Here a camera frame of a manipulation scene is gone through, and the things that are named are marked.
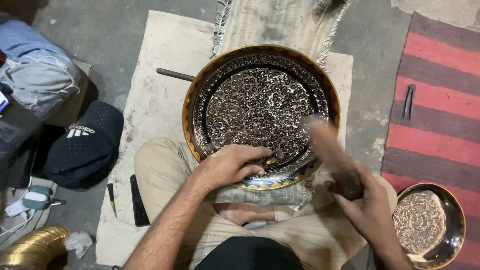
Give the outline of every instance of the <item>red striped rug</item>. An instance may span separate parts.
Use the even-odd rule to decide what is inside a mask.
[[[411,121],[408,85],[417,86]],[[465,212],[467,236],[445,270],[480,269],[480,32],[415,13],[403,50],[382,176],[397,192],[447,188]]]

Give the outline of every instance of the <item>black cap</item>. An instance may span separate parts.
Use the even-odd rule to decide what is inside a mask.
[[[122,130],[120,111],[92,102],[75,127],[52,145],[43,175],[62,187],[91,187],[107,176],[103,174],[118,157]],[[101,177],[93,177],[98,172]]]

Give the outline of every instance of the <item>adidas logo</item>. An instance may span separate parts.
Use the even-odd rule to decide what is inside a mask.
[[[70,130],[68,133],[67,139],[72,137],[80,137],[80,136],[89,136],[90,134],[95,133],[95,130],[88,128],[86,126],[76,126]]]

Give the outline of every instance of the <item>black shirt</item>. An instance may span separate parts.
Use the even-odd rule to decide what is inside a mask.
[[[217,246],[196,270],[303,270],[297,256],[270,238],[231,237]]]

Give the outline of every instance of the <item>plastic bag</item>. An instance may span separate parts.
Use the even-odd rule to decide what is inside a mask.
[[[74,250],[77,258],[83,257],[87,250],[93,245],[92,238],[84,231],[74,232],[65,239],[65,248],[67,250]]]

